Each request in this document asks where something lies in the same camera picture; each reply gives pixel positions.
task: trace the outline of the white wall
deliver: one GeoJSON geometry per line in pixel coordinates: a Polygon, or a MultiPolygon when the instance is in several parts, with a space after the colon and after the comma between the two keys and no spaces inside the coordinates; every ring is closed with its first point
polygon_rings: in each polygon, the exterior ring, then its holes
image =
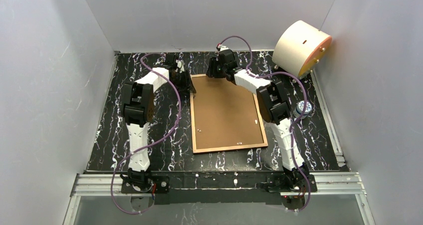
{"type": "Polygon", "coordinates": [[[317,74],[348,164],[377,224],[423,215],[423,0],[336,0],[317,74]]]}
{"type": "Polygon", "coordinates": [[[85,0],[0,0],[0,224],[61,224],[114,53],[85,0]]]}
{"type": "MultiPolygon", "coordinates": [[[[114,50],[212,51],[229,35],[274,49],[297,20],[320,28],[334,0],[87,0],[114,50]]],[[[228,41],[246,50],[242,41],[228,41]]]]}

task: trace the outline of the purple cable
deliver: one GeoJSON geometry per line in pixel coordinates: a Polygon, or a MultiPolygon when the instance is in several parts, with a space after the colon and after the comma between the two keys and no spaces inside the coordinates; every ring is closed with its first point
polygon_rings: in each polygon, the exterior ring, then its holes
{"type": "Polygon", "coordinates": [[[137,214],[142,214],[143,212],[145,212],[145,211],[147,211],[148,209],[150,209],[150,207],[148,207],[148,208],[146,208],[146,209],[144,209],[144,210],[142,210],[142,211],[138,211],[138,212],[130,212],[130,211],[126,211],[125,209],[123,209],[122,207],[120,207],[119,205],[118,205],[118,203],[116,202],[116,199],[115,199],[115,196],[113,195],[113,182],[115,181],[115,176],[116,176],[116,172],[117,172],[117,169],[118,169],[118,167],[120,167],[121,165],[122,165],[122,163],[124,162],[124,161],[126,161],[126,160],[128,160],[134,153],[136,153],[136,152],[138,152],[138,151],[140,151],[140,150],[143,150],[143,149],[146,149],[146,148],[149,148],[149,147],[151,147],[151,146],[154,146],[154,145],[156,145],[156,144],[159,144],[159,143],[161,143],[161,142],[163,142],[165,139],[167,139],[174,131],[175,131],[175,129],[176,129],[176,127],[178,126],[178,123],[179,123],[179,120],[180,120],[180,118],[181,118],[181,111],[182,111],[182,108],[181,108],[181,98],[180,98],[180,96],[179,96],[179,93],[178,93],[178,90],[176,89],[176,87],[175,87],[175,85],[168,79],[168,78],[166,78],[165,76],[163,76],[163,75],[161,75],[161,74],[159,74],[159,73],[157,73],[157,72],[155,72],[155,71],[153,71],[150,67],[148,67],[148,65],[146,65],[144,62],[143,62],[143,60],[144,60],[144,58],[145,57],[147,57],[148,55],[150,55],[150,54],[160,54],[160,53],[149,53],[149,54],[145,54],[142,58],[141,58],[141,64],[144,66],[144,67],[146,67],[149,71],[151,71],[151,72],[153,72],[153,73],[155,73],[156,75],[158,75],[158,76],[160,76],[160,77],[162,77],[165,81],[167,81],[170,85],[171,85],[171,87],[173,88],[173,90],[175,91],[175,93],[176,93],[176,97],[178,98],[178,116],[176,117],[176,121],[175,121],[175,124],[173,125],[173,127],[171,128],[171,130],[169,131],[169,133],[167,133],[162,139],[160,139],[160,140],[158,140],[158,141],[156,141],[156,142],[154,142],[154,143],[152,143],[152,144],[149,144],[149,145],[146,145],[146,146],[144,146],[144,147],[141,147],[141,148],[139,148],[139,149],[137,149],[137,150],[135,150],[134,152],[132,152],[132,153],[130,153],[128,156],[126,156],[125,158],[123,158],[117,165],[116,165],[116,168],[115,168],[115,170],[113,171],[113,176],[112,176],[112,183],[110,184],[110,195],[112,196],[112,200],[113,200],[113,203],[116,205],[116,207],[120,210],[120,211],[122,211],[122,212],[124,212],[124,213],[126,213],[126,214],[131,214],[131,215],[137,215],[137,214]]]}
{"type": "MultiPolygon", "coordinates": [[[[249,76],[254,77],[254,78],[267,78],[267,77],[272,77],[272,76],[277,75],[277,74],[287,75],[287,76],[293,78],[295,81],[297,81],[298,85],[300,86],[301,90],[303,91],[304,104],[307,104],[307,94],[305,93],[305,89],[304,89],[303,84],[301,83],[301,81],[297,77],[295,77],[294,75],[292,75],[290,73],[287,73],[287,72],[275,72],[275,73],[271,73],[271,74],[267,74],[267,75],[263,75],[263,76],[256,76],[256,75],[250,74],[250,66],[251,66],[251,63],[252,63],[251,46],[248,44],[248,42],[244,38],[242,38],[242,37],[240,37],[238,35],[232,35],[232,36],[226,37],[224,40],[222,40],[222,42],[220,44],[223,44],[229,38],[239,38],[239,39],[242,39],[247,44],[248,50],[250,52],[250,62],[245,67],[245,70],[247,71],[247,74],[249,76]]],[[[292,130],[294,128],[294,125],[296,123],[298,123],[298,121],[301,120],[301,118],[303,117],[303,115],[305,113],[305,110],[306,110],[306,106],[304,106],[303,110],[301,111],[300,116],[298,118],[296,118],[291,123],[291,125],[289,126],[289,132],[291,133],[291,154],[292,154],[292,159],[294,161],[294,165],[295,165],[296,169],[300,172],[300,174],[304,177],[305,181],[307,182],[307,191],[308,191],[307,201],[305,202],[305,204],[304,204],[304,206],[302,208],[298,209],[298,211],[301,211],[301,210],[303,210],[303,209],[305,209],[307,207],[308,203],[310,202],[310,197],[311,197],[310,181],[308,180],[307,176],[305,176],[305,174],[303,173],[303,171],[298,166],[297,161],[295,160],[295,154],[294,154],[294,135],[292,133],[292,130]]]]}

